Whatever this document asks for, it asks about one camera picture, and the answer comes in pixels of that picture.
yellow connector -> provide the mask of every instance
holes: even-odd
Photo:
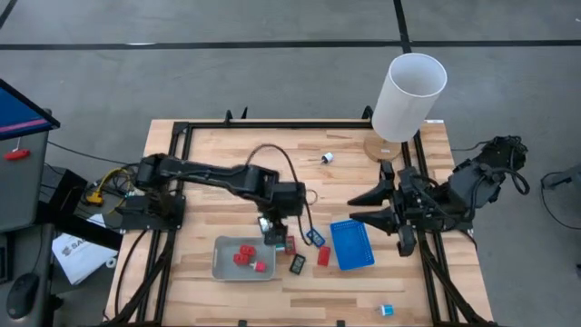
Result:
[[[100,192],[93,192],[93,194],[87,196],[87,202],[92,204],[92,205],[98,205],[101,206],[103,205],[103,196],[101,195]]]

computer mouse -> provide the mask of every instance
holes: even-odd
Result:
[[[10,318],[20,319],[32,311],[38,282],[38,276],[33,272],[16,278],[6,299],[6,312]]]

concrete floor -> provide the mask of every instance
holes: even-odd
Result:
[[[581,3],[408,0],[412,40],[581,39]],[[295,39],[399,39],[387,0],[19,0],[0,43],[142,43]],[[444,119],[453,147],[518,134],[522,174],[478,212],[478,255],[498,322],[577,326],[581,232],[553,222],[539,201],[545,173],[581,162],[581,47],[415,48],[448,70],[429,117]],[[217,118],[250,107],[254,118],[351,118],[377,101],[389,62],[380,49],[3,51],[0,76],[44,107],[59,144],[137,161],[153,118]],[[455,153],[460,162],[473,153]],[[49,148],[46,161],[94,179],[110,165]],[[563,221],[581,225],[579,191],[547,195]],[[74,291],[56,325],[101,320],[113,272]]]

monitor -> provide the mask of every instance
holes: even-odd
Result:
[[[60,127],[49,113],[0,79],[0,140]]]

red cube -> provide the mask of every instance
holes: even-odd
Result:
[[[266,271],[266,263],[264,262],[251,263],[251,266],[255,272],[264,273]]]
[[[252,245],[243,244],[240,246],[240,253],[246,254],[248,256],[253,256],[254,254],[256,254],[256,249]]]
[[[236,253],[234,254],[234,263],[238,265],[247,265],[251,260],[251,257],[246,254]]]

